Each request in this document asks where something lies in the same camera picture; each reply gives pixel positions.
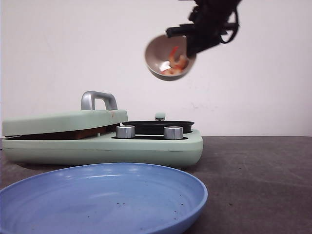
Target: blue bowl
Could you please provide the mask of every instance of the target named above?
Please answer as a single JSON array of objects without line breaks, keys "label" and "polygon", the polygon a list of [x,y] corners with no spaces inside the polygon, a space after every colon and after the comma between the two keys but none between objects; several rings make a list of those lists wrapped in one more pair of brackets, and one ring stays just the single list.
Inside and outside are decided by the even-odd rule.
[{"label": "blue bowl", "polygon": [[106,163],[56,170],[0,192],[4,234],[180,234],[208,198],[196,177],[169,167]]}]

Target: silver bowl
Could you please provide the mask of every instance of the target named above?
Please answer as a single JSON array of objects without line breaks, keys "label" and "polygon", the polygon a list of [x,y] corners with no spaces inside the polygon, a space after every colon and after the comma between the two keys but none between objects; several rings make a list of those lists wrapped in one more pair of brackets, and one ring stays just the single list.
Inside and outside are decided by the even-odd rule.
[{"label": "silver bowl", "polygon": [[166,35],[161,35],[154,38],[146,47],[145,61],[148,69],[155,77],[166,81],[177,80],[185,76],[193,66],[196,55],[188,58],[188,63],[180,74],[167,76],[161,73],[170,68],[169,54],[175,46],[178,46],[175,53],[176,60],[180,55],[186,56],[186,38],[184,36],[168,38]]}]

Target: mint green appliance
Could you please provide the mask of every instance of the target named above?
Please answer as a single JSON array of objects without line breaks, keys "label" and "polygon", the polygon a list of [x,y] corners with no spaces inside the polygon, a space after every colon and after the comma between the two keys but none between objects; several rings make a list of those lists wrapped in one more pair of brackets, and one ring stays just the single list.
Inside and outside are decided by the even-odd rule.
[{"label": "mint green appliance", "polygon": [[[95,99],[106,110],[95,110]],[[85,165],[107,162],[151,163],[176,168],[196,164],[203,150],[198,130],[177,136],[179,127],[168,127],[165,135],[138,135],[127,112],[118,110],[113,95],[88,91],[81,111],[37,117],[12,118],[2,122],[2,149],[13,162]],[[156,114],[157,121],[164,114]]]}]

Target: black pan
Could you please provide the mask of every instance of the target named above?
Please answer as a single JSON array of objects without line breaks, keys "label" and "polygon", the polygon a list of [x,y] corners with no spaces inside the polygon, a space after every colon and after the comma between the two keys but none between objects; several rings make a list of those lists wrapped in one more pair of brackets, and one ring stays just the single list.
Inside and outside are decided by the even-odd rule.
[{"label": "black pan", "polygon": [[194,122],[189,121],[128,121],[123,125],[133,125],[136,134],[143,135],[163,135],[164,127],[179,126],[183,127],[183,133],[190,133]]}]

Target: table surface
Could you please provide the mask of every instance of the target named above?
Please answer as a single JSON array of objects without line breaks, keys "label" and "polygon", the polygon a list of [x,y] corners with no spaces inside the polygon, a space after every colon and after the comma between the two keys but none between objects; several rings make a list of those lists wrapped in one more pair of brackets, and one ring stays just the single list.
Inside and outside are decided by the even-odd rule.
[{"label": "table surface", "polygon": [[[185,234],[312,233],[312,137],[203,137],[200,161],[184,168],[207,186],[203,213]],[[4,188],[69,166],[14,164],[2,154]]]}]

